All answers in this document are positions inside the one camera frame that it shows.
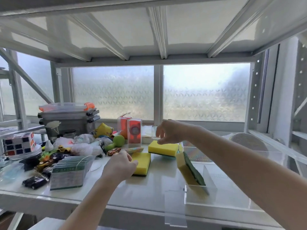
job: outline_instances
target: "white tabletop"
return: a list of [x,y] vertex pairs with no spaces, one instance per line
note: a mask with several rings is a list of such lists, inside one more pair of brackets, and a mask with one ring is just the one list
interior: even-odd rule
[[[1,204],[9,197],[35,198],[40,200],[56,200],[57,202],[69,203],[70,201],[78,203],[83,200],[94,183],[100,177],[104,165],[108,162],[109,157],[103,157],[100,160],[95,160],[92,165],[92,170],[88,172],[85,183],[81,188],[50,191],[50,187],[45,185],[37,190],[32,190],[21,185],[22,181],[31,176],[31,171],[25,172],[18,177],[13,183],[0,186],[0,208]],[[204,163],[194,163],[194,166],[202,174]],[[213,176],[213,181],[216,183],[218,191],[216,199],[218,202],[230,202],[231,204],[241,205],[242,200],[245,202],[248,199],[234,185],[234,183],[213,163],[207,164],[206,168]],[[165,211],[165,192],[169,190],[183,191],[185,186],[184,179],[177,169],[175,158],[152,154],[151,164],[146,177],[131,177],[122,182],[113,193],[108,205],[114,207],[123,207],[139,211],[152,211],[164,213]],[[227,195],[225,189],[232,192]],[[9,209],[10,204],[6,204],[5,208]],[[280,225],[274,221],[265,212],[259,210],[249,210],[247,208],[224,208],[215,207],[214,205],[186,205],[186,217],[200,217],[207,220],[231,221],[238,223],[235,226],[243,226],[242,224],[252,224],[255,229],[279,229]]]

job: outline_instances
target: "clear plastic lid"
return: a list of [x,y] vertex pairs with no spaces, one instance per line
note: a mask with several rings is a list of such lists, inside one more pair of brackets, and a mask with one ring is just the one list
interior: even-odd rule
[[95,108],[91,102],[76,103],[76,102],[58,102],[39,106],[42,112],[66,112],[66,111],[87,111]]

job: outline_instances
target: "sponge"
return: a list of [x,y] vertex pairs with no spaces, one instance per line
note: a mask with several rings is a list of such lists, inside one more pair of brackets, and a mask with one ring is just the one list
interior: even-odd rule
[[148,152],[174,157],[178,152],[178,147],[179,146],[176,143],[160,145],[156,140],[154,140],[150,145],[148,145]]
[[192,165],[188,155],[185,152],[178,153],[176,155],[176,161],[177,167],[188,185],[206,185],[203,177]]
[[132,161],[138,161],[138,165],[133,175],[146,176],[151,162],[151,154],[147,152],[135,152],[131,157]]

